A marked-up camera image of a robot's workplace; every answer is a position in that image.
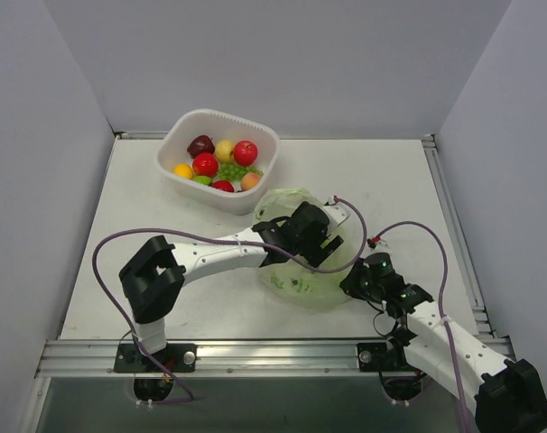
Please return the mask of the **light green plastic bag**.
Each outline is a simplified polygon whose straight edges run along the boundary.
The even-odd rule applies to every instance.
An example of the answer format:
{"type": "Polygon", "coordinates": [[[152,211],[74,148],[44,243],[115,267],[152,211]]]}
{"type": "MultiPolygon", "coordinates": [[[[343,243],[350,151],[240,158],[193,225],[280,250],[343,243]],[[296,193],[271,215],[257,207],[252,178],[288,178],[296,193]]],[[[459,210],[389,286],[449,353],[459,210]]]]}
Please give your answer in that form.
{"type": "MultiPolygon", "coordinates": [[[[288,217],[304,201],[320,207],[323,205],[307,189],[271,189],[257,203],[253,222],[256,224],[275,217],[288,217]]],[[[341,236],[344,243],[321,264],[322,270],[335,269],[348,263],[359,250],[360,240],[345,225],[337,227],[331,235],[341,236]]],[[[330,311],[348,300],[338,286],[347,274],[348,270],[331,274],[310,272],[293,261],[257,271],[259,279],[270,292],[288,303],[316,311],[330,311]]]]}

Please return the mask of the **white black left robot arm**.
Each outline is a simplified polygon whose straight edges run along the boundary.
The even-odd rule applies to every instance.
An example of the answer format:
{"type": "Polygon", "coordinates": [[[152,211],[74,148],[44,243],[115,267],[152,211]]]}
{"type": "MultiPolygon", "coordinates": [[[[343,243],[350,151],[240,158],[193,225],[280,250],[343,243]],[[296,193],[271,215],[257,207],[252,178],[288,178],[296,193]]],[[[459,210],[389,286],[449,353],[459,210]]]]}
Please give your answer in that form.
{"type": "Polygon", "coordinates": [[[171,244],[162,235],[150,238],[119,272],[138,341],[135,361],[147,371],[166,363],[164,318],[185,285],[238,268],[289,261],[318,269],[343,244],[341,236],[329,236],[348,218],[349,212],[338,204],[319,207],[304,201],[290,216],[259,222],[231,236],[195,235],[190,244],[171,244]]]}

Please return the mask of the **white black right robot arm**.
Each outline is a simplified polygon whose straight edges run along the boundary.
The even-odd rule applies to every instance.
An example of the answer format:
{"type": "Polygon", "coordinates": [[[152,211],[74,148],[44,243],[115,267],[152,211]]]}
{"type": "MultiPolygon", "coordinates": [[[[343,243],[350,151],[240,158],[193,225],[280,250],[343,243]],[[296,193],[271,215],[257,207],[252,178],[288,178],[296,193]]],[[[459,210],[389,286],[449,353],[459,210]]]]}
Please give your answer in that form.
{"type": "Polygon", "coordinates": [[[339,287],[351,298],[381,305],[398,324],[370,353],[378,372],[426,374],[466,405],[481,432],[547,429],[547,398],[534,366],[501,355],[442,314],[428,291],[394,270],[388,253],[356,260],[339,287]]]}

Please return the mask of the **red apple from bag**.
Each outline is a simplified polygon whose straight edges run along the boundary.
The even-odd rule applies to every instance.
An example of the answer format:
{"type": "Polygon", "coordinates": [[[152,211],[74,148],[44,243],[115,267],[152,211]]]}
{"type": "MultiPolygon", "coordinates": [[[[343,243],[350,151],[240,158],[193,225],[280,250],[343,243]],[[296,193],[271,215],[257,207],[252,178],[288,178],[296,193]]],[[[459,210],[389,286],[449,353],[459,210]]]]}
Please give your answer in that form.
{"type": "Polygon", "coordinates": [[[236,164],[243,167],[251,166],[259,155],[257,146],[248,140],[243,140],[234,146],[233,157],[236,164]]]}

